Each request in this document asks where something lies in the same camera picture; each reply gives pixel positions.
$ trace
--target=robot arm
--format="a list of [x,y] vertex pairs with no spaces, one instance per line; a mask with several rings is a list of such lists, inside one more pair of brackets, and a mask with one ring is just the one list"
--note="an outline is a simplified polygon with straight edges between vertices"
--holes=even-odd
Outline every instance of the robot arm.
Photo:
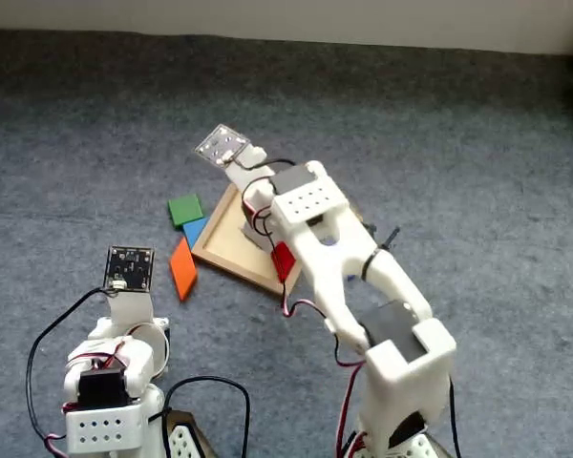
[[[393,255],[378,247],[320,162],[274,173],[263,149],[223,125],[196,152],[225,169],[250,207],[270,209],[268,229],[302,263],[327,328],[365,356],[358,423],[367,449],[379,458],[407,448],[445,406],[456,351],[429,303]],[[345,300],[347,275],[368,281],[390,302],[357,320]]]

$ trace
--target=black wire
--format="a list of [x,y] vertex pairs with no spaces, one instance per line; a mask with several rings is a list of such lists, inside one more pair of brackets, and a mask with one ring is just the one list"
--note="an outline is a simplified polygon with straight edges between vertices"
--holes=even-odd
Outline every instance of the black wire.
[[456,428],[455,384],[452,382],[452,379],[450,379],[450,424],[452,426],[452,440],[455,443],[456,458],[462,458],[460,444],[458,443],[458,429]]
[[335,338],[335,347],[333,348],[333,356],[335,357],[335,362],[337,363],[337,365],[340,365],[342,367],[354,367],[364,362],[364,361],[345,361],[345,362],[341,361],[339,357],[340,340],[337,337],[337,334],[333,334],[333,337]]
[[246,191],[248,191],[248,188],[250,186],[252,186],[253,183],[256,183],[257,181],[261,181],[262,179],[269,180],[270,178],[271,178],[271,175],[263,175],[262,177],[256,177],[255,179],[250,180],[250,182],[242,190],[242,206],[244,206],[244,198],[246,197]]
[[170,399],[174,392],[181,386],[192,384],[195,382],[219,382],[221,384],[231,385],[238,388],[244,395],[244,400],[246,402],[246,413],[244,415],[244,439],[242,442],[242,458],[246,456],[246,449],[248,448],[248,427],[250,425],[250,396],[248,396],[248,391],[242,385],[233,380],[226,379],[225,377],[218,377],[215,375],[199,375],[197,377],[190,377],[188,379],[181,380],[180,382],[173,385],[165,395],[165,401],[163,402],[163,410],[161,414],[161,438],[163,439],[163,447],[165,448],[166,458],[172,458],[170,453],[170,440],[168,438],[168,411],[170,406]]
[[288,164],[290,166],[297,165],[297,163],[295,161],[290,160],[290,159],[284,159],[284,158],[262,160],[261,162],[255,164],[255,165],[251,165],[250,167],[246,167],[238,159],[234,159],[234,162],[247,171],[259,169],[261,167],[264,167],[266,165],[271,165],[271,164]]
[[36,418],[36,412],[34,410],[34,404],[32,400],[32,365],[34,361],[34,355],[36,353],[36,349],[40,345],[40,341],[42,341],[47,334],[53,331],[61,322],[63,322],[68,316],[73,313],[82,303],[87,301],[91,298],[94,294],[102,293],[105,295],[114,294],[115,290],[108,290],[104,288],[94,288],[91,291],[85,293],[78,301],[76,301],[68,310],[62,313],[57,319],[55,319],[47,328],[42,331],[42,333],[36,338],[34,343],[32,344],[32,348],[30,349],[30,354],[28,355],[28,365],[26,366],[26,402],[28,404],[28,415],[30,415],[30,421],[32,422],[32,427],[34,432],[40,437],[40,439],[45,442],[45,438],[47,434],[43,431],[42,427],[40,427],[38,423],[38,419]]

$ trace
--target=wooden tray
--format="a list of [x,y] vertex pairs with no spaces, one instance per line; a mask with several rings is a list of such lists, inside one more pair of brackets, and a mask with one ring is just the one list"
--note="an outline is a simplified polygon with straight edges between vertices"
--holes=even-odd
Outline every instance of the wooden tray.
[[[271,256],[246,238],[240,228],[245,222],[238,188],[230,184],[203,228],[191,252],[241,279],[250,281],[276,294],[282,294]],[[298,261],[286,278],[290,293],[302,270]]]

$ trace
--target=cable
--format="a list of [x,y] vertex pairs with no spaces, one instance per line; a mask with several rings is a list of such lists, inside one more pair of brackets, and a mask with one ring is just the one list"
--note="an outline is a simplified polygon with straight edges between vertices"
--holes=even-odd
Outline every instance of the cable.
[[352,441],[352,447],[350,448],[348,458],[354,458],[354,453],[356,453],[357,451],[359,451],[365,447],[365,444],[363,443],[363,438],[366,435],[367,435],[367,432],[365,432],[365,431],[359,431],[356,434],[356,436],[354,437],[354,440]]
[[354,380],[356,379],[356,374],[359,373],[359,370],[361,370],[361,367],[363,367],[364,364],[365,363],[361,363],[354,368],[348,381],[346,394],[344,395],[344,401],[342,403],[342,409],[340,410],[339,421],[337,423],[337,433],[335,436],[335,458],[342,458],[342,441],[344,439],[344,427],[346,426],[346,418],[348,417],[350,395],[352,394],[352,389],[354,388]]
[[181,380],[180,382],[173,385],[165,395],[165,401],[163,402],[163,410],[161,412],[161,438],[163,440],[163,446],[165,448],[166,458],[172,458],[172,455],[170,454],[170,443],[167,432],[168,428],[167,416],[169,412],[168,409],[170,406],[170,399],[172,398],[174,392],[181,386],[192,384],[195,382],[219,382],[221,384],[231,385],[235,388],[238,388],[244,395],[244,400],[246,402],[246,412],[244,415],[244,439],[242,442],[242,458],[245,458],[246,449],[248,448],[248,427],[250,425],[250,396],[248,396],[248,391],[246,391],[246,388],[244,388],[239,383],[234,382],[233,380],[230,379],[226,379],[225,377],[218,377],[215,375],[200,375],[197,377],[191,377],[188,379]]
[[104,362],[102,363],[102,367],[106,367],[108,366],[108,362],[111,358],[113,358],[114,360],[116,360],[119,364],[121,364],[123,367],[126,366],[126,364],[117,357],[116,355],[117,351],[115,351],[115,353],[105,353],[102,351],[96,351],[96,352],[89,352],[89,353],[81,353],[80,355],[76,355],[74,357],[72,357],[67,363],[66,363],[66,372],[68,372],[74,365],[74,362],[78,363],[78,359],[81,358],[87,358],[87,359],[93,359],[93,358],[106,358],[106,360],[104,360]]
[[163,329],[158,326],[155,323],[151,323],[151,322],[142,322],[142,323],[138,323],[135,326],[132,326],[131,328],[129,328],[126,332],[125,335],[126,336],[133,336],[134,333],[141,327],[143,326],[149,326],[153,329],[156,329],[160,335],[163,338],[163,341],[165,342],[165,358],[163,359],[163,364],[161,365],[161,367],[153,374],[153,377],[158,377],[161,372],[163,372],[163,370],[165,369],[165,367],[168,365],[168,360],[170,359],[170,341],[168,340],[168,336],[165,335],[165,332],[163,331]]
[[36,349],[40,345],[40,342],[53,331],[61,322],[63,322],[70,314],[72,314],[82,303],[87,301],[91,298],[94,294],[102,293],[104,295],[112,294],[114,290],[108,290],[105,288],[94,288],[87,293],[85,293],[78,301],[76,301],[68,310],[62,313],[59,317],[57,317],[47,328],[40,333],[40,335],[36,338],[34,343],[32,344],[32,348],[30,349],[30,354],[28,355],[28,364],[26,366],[26,403],[28,405],[28,415],[30,415],[30,421],[32,422],[32,427],[34,432],[40,439],[42,439],[43,443],[47,444],[47,438],[49,437],[38,423],[38,419],[36,418],[36,412],[34,410],[34,404],[32,400],[32,366],[34,361],[34,355],[36,354]]
[[246,191],[248,191],[248,188],[250,188],[250,186],[252,186],[253,183],[261,181],[262,179],[269,180],[271,177],[272,177],[272,175],[263,175],[262,177],[256,177],[255,179],[251,179],[250,182],[246,185],[246,187],[242,190],[242,205],[247,207],[248,210],[254,211],[254,209],[250,206],[250,204],[248,204],[248,202],[246,202],[246,199],[245,199]]
[[61,451],[59,448],[57,448],[56,446],[53,445],[52,441],[59,441],[61,439],[64,439],[66,437],[66,434],[62,435],[62,436],[58,436],[57,434],[48,434],[47,437],[45,437],[42,442],[45,445],[45,448],[47,449],[47,451],[53,455],[53,457],[55,458],[68,458],[68,455],[66,453],[64,453],[63,451]]
[[352,362],[340,361],[340,358],[339,358],[340,340],[337,337],[337,334],[333,334],[333,337],[335,338],[335,347],[333,348],[333,356],[335,357],[335,362],[337,363],[337,365],[339,365],[340,367],[355,367],[356,365],[361,365],[362,363],[365,362],[365,360],[363,360],[363,361],[352,361]]
[[247,170],[248,172],[250,172],[251,170],[260,169],[261,167],[265,167],[266,165],[271,165],[271,164],[288,164],[291,167],[293,165],[297,165],[295,161],[283,158],[262,160],[261,162],[258,162],[255,165],[251,165],[250,167],[246,167],[237,158],[235,158],[233,161],[243,169]]
[[450,379],[450,425],[452,426],[452,440],[455,443],[456,458],[462,458],[458,443],[458,429],[456,428],[455,384],[452,382],[452,378]]

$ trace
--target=circuit board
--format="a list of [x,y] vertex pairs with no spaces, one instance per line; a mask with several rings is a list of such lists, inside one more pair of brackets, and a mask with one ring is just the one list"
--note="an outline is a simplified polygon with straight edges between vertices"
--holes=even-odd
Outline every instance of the circuit board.
[[125,291],[149,292],[154,257],[152,248],[111,246],[106,259],[104,287],[111,287],[113,281],[125,281]]

